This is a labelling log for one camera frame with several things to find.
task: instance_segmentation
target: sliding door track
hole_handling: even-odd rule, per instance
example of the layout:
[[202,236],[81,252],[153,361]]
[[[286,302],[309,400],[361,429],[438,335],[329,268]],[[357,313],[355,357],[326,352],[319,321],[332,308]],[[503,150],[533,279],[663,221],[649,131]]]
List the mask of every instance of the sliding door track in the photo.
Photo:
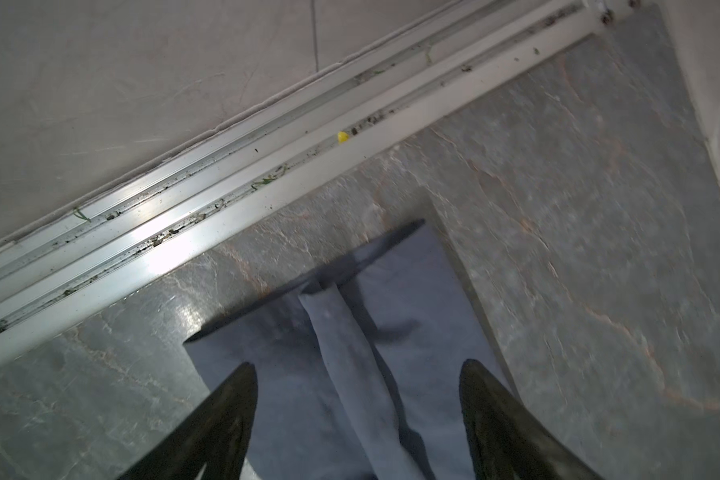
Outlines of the sliding door track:
[[631,10],[591,3],[451,5],[0,249],[0,364]]

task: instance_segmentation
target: tile grout line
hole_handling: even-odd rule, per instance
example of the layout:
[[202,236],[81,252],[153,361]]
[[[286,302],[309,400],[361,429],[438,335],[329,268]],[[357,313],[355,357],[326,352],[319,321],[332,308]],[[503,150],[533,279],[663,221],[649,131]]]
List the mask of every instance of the tile grout line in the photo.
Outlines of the tile grout line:
[[315,0],[309,0],[312,11],[312,51],[315,53],[315,72],[320,72],[320,62],[317,56],[317,15],[315,14]]

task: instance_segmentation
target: metal track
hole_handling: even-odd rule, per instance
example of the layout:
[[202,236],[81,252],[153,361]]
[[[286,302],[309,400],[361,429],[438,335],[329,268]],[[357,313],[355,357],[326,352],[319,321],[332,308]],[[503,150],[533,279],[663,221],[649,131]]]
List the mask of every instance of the metal track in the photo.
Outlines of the metal track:
[[601,17],[584,0],[453,5],[3,248],[0,364],[598,31]]

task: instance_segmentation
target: screw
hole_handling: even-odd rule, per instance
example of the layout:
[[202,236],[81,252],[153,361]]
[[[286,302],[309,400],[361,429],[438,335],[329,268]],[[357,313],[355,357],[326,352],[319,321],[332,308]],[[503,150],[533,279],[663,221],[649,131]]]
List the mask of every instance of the screw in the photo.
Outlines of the screw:
[[600,21],[604,25],[613,24],[614,23],[614,11],[611,10],[610,8],[605,10],[605,12],[603,13],[603,16],[600,17]]

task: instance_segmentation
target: gray fabric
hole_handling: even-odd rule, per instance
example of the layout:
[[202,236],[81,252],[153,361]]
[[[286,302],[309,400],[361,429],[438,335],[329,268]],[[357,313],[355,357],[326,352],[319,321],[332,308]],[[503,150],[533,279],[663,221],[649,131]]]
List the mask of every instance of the gray fabric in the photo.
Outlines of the gray fabric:
[[479,360],[507,385],[423,221],[205,327],[185,348],[211,390],[241,362],[256,367],[248,458],[265,480],[472,479],[461,364]]

